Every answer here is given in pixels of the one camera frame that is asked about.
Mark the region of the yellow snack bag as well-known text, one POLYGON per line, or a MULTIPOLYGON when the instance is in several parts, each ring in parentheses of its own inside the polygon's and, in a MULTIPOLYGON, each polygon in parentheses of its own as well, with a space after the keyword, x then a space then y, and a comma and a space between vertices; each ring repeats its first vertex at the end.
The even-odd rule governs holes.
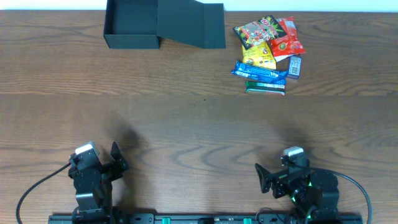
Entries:
POLYGON ((266 42, 248 50, 243 47, 243 63, 271 70, 276 69, 276 60, 266 42))

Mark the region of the red snack bag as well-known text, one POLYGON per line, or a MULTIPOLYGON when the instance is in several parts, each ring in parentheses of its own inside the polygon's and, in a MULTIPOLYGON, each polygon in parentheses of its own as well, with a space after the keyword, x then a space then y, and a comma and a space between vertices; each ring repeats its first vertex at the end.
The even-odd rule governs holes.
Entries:
POLYGON ((286 35, 271 40, 271 50, 276 62, 287 57, 305 54, 305 48, 297 38, 297 29, 294 24, 294 17, 278 18, 277 22, 285 30, 286 35))

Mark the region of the black gift box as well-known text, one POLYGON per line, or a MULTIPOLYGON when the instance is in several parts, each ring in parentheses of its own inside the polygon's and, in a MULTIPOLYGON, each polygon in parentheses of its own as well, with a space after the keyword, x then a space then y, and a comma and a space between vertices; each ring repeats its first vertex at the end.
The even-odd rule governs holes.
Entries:
POLYGON ((224 49, 224 5, 189 0, 108 0, 103 37, 111 49, 158 49, 161 39, 224 49))

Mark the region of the Haribo gummy candy bag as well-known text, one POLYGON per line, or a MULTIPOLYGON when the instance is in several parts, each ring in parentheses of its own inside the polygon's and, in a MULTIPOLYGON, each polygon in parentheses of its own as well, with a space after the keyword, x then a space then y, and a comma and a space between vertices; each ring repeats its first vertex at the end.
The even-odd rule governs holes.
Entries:
POLYGON ((236 26, 233 31, 245 50, 287 35, 284 28, 272 15, 262 17, 243 26, 236 26))

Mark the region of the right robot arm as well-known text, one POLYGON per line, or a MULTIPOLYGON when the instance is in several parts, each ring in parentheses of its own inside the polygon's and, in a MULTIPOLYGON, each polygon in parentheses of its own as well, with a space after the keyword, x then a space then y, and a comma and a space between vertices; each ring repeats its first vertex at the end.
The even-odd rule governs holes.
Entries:
POLYGON ((282 156, 287 168, 271 173, 255 164, 261 192, 272 191, 274 198, 288 196, 295 205, 289 221, 296 223, 333 223, 338 221, 338 180, 329 171, 311 168, 305 155, 282 156))

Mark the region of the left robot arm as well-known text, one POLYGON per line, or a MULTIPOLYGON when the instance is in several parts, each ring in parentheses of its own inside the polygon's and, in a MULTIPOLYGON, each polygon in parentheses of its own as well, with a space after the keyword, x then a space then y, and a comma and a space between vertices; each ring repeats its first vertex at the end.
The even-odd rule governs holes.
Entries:
POLYGON ((69 158, 68 176, 73 179, 78 206, 72 212, 73 223, 127 223, 125 212, 113 206, 112 181, 120 179, 129 164, 118 145, 111 147, 113 160, 102 164, 93 141, 77 149, 69 158))

